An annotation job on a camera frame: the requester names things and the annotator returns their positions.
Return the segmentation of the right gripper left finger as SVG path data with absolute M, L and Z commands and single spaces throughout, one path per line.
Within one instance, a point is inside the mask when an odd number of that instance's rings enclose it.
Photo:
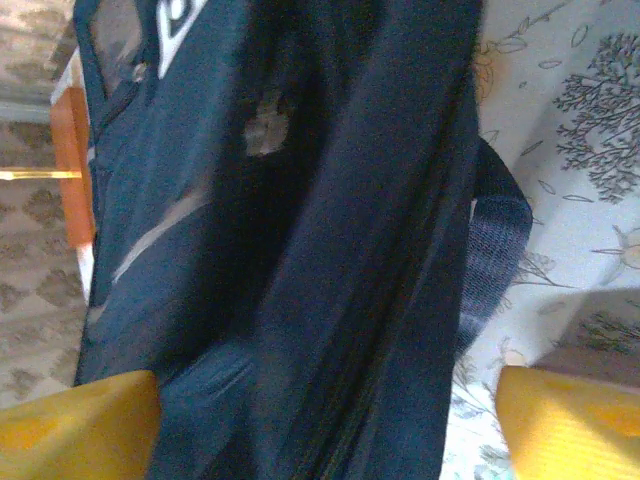
M 1 411 L 3 479 L 143 479 L 161 420 L 156 379 L 134 371 Z

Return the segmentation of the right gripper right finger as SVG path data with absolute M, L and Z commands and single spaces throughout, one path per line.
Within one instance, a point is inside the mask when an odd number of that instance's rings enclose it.
M 499 424 L 516 479 L 637 479 L 639 390 L 507 366 Z

